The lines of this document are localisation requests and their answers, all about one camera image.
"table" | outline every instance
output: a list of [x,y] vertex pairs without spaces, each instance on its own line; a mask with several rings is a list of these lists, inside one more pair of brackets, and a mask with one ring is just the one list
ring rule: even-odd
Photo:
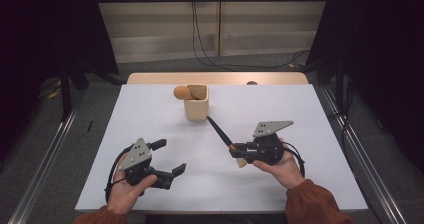
[[[234,85],[248,81],[259,85]],[[315,91],[303,74],[137,73],[121,89],[77,210],[94,211],[105,204],[99,186],[106,184],[116,155],[140,137],[147,142],[168,139],[166,147],[153,152],[151,165],[156,169],[170,171],[183,162],[187,168],[170,190],[146,190],[133,210],[146,214],[284,210],[285,190],[271,175],[252,165],[239,169],[207,122],[185,119],[182,102],[172,95],[176,84],[207,84],[210,115],[234,142],[251,141],[258,121],[294,120],[294,125],[278,134],[301,153],[306,177],[329,189],[342,210],[367,209]]]

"brown jacket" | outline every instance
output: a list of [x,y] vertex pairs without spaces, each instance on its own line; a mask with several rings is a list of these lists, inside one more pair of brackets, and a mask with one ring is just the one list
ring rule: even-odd
[[[286,215],[290,224],[352,224],[341,213],[333,195],[325,188],[306,180],[286,193]],[[103,206],[94,213],[79,216],[73,224],[125,224],[127,217],[109,212]]]

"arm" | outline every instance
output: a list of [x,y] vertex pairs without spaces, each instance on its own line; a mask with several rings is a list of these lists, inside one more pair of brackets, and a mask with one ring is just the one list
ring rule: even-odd
[[286,215],[290,224],[354,223],[340,212],[336,200],[327,189],[303,178],[291,153],[284,152],[281,161],[273,166],[261,161],[254,161],[253,165],[272,174],[287,188]]
[[[121,157],[117,166],[119,166],[126,154]],[[131,186],[125,180],[125,173],[116,171],[113,175],[114,185],[110,193],[109,201],[106,206],[100,208],[97,212],[87,213],[77,217],[73,224],[125,224],[127,214],[135,205],[140,194],[157,180],[155,175],[144,178],[136,186]]]

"gray mounting plate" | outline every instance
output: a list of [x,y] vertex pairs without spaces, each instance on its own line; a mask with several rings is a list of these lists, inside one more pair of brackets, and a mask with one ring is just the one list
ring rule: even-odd
[[259,122],[256,126],[255,132],[253,133],[253,137],[262,137],[268,136],[277,131],[286,128],[292,125],[293,121],[269,121],[269,122]]
[[118,167],[118,171],[126,170],[150,158],[152,158],[152,154],[150,153],[146,142],[144,142],[143,138],[140,138],[136,143],[134,143],[124,161]]

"white paper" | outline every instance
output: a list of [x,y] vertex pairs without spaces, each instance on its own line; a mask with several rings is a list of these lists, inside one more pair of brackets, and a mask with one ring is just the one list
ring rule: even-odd
[[[151,166],[186,171],[171,189],[149,188],[133,210],[147,213],[281,212],[286,190],[253,165],[237,166],[208,121],[185,118],[175,85],[125,85],[76,205],[94,211],[106,204],[104,188],[117,155],[142,137],[167,139],[152,151]],[[209,115],[233,142],[252,141],[259,121],[293,120],[277,132],[305,160],[306,177],[330,190],[345,211],[367,209],[312,85],[209,85]]]

